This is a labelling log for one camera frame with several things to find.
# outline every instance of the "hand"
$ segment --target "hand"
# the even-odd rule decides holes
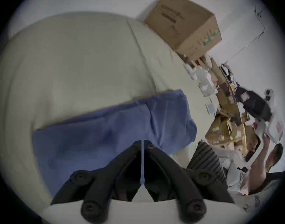
[[[256,130],[257,130],[257,123],[254,122],[254,123],[252,124],[252,126],[253,126],[254,130],[256,131]]]
[[[270,144],[270,138],[268,137],[267,134],[263,135],[263,142],[264,142],[264,147],[268,148]]]

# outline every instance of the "white wall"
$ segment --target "white wall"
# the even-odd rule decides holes
[[[158,0],[25,0],[9,23],[11,38],[21,29],[52,15],[70,11],[102,11],[144,20]],[[285,120],[285,38],[260,0],[192,0],[216,15],[222,42],[210,51],[218,64],[229,61],[241,86],[262,95],[266,88],[276,92],[276,105]],[[261,21],[266,29],[259,40],[241,53],[239,50],[263,30],[254,14],[264,9]],[[285,169],[285,132],[283,159],[272,171]]]

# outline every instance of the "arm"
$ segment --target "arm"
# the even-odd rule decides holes
[[[265,158],[267,156],[270,139],[268,136],[264,137],[264,147],[249,171],[249,192],[259,188],[266,179]]]

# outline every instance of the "white cloth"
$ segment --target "white cloth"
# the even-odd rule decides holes
[[[248,196],[231,195],[235,204],[247,213],[258,211],[271,197],[280,180],[271,181],[261,192]]]
[[[244,179],[247,178],[248,174],[237,169],[234,160],[241,159],[239,150],[229,150],[220,147],[212,147],[215,151],[221,165],[228,170],[227,174],[227,185],[229,191],[241,192]]]
[[[212,124],[183,61],[136,20],[100,13],[49,17],[19,32],[0,56],[0,171],[35,212],[51,202],[32,132],[51,123],[159,92],[187,96],[197,137],[174,159],[189,163]]]

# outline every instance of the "cable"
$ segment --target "cable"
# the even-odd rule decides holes
[[[254,40],[260,39],[261,35],[263,35],[263,33],[264,33],[264,31],[265,31],[265,26],[263,25],[263,23],[260,21],[260,19],[259,19],[259,17],[258,17],[258,16],[260,16],[261,12],[263,12],[263,10],[260,11],[259,13],[257,13],[256,7],[255,7],[255,16],[256,16],[256,18],[259,20],[259,22],[261,23],[261,25],[263,26],[263,28],[264,28],[263,31],[262,31],[255,39],[253,39],[250,43],[248,43],[245,47],[243,47],[240,51],[238,51],[235,55],[233,55],[230,59],[232,59],[234,56],[238,55],[241,51],[243,51],[246,47],[248,47]]]

